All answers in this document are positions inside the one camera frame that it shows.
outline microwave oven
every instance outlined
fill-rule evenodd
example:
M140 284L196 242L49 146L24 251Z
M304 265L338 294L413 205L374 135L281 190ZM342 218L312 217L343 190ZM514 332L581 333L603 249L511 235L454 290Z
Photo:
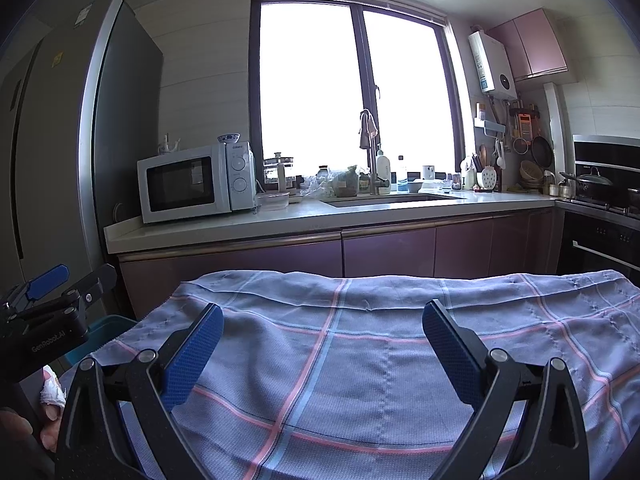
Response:
M255 207L254 154L248 142L214 144L138 161L144 223Z

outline white countertop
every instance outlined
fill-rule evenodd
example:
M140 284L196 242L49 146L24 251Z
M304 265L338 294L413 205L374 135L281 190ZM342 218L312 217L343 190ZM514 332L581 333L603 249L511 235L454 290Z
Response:
M550 207L555 201L553 197L540 194L468 191L446 194L440 190L430 190L429 194L441 195L443 199L352 207L334 207L318 200L303 200L278 211L236 212L158 224L145 225L142 217L136 217L108 226L104 233L109 253L119 254L223 240Z

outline water heater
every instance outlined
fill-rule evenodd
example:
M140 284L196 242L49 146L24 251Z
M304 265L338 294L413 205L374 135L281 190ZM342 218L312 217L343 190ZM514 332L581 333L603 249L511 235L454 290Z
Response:
M497 99L516 100L518 95L504 45L482 31L469 36L469 43L482 91Z

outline oven handle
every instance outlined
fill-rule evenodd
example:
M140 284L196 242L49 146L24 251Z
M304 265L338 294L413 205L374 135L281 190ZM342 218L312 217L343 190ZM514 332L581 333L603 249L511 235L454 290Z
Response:
M633 264L629 264L629 263L627 263L627 262L625 262L623 260L619 260L618 258L615 258L613 256L609 256L608 254L600 253L598 251L594 251L593 249L590 249L588 247L583 247L582 245L580 245L575 240L573 240L573 242L574 242L574 248L576 248L576 249L580 249L581 251L586 251L588 253L595 254L596 256L601 256L603 258L606 258L607 260L611 260L612 262L616 262L617 264L624 265L625 267L629 267L629 269L637 270L638 272L640 272L640 267L637 267L637 266L635 266Z

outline plaid cloth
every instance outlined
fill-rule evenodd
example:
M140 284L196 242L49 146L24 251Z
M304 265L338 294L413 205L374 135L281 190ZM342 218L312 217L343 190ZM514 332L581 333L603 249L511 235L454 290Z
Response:
M428 478L472 413L422 332L433 298L490 349L521 362L567 362L591 478L603 478L640 424L640 290L613 271L473 281L217 272L182 283L94 357L116 364L158 349L217 303L223 337L173 412L214 478ZM514 407L486 478L500 470L522 408ZM131 406L123 410L146 472L162 478Z

